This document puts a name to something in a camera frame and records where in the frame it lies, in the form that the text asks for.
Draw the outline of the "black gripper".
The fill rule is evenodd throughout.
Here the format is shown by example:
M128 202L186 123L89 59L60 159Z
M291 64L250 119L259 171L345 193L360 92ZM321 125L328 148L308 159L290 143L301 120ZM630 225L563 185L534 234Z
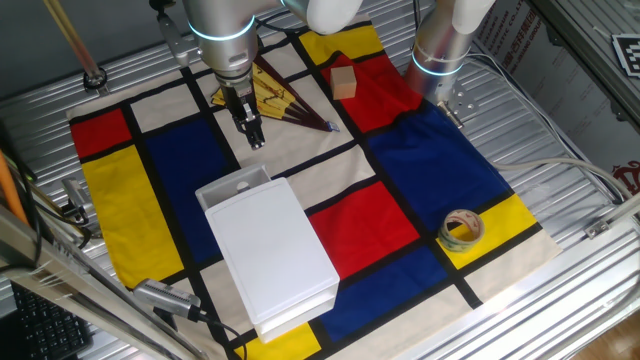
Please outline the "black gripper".
M244 78L235 82L221 81L220 85L236 129L246 137L252 149L260 149L265 145L265 137L257 110L253 80Z

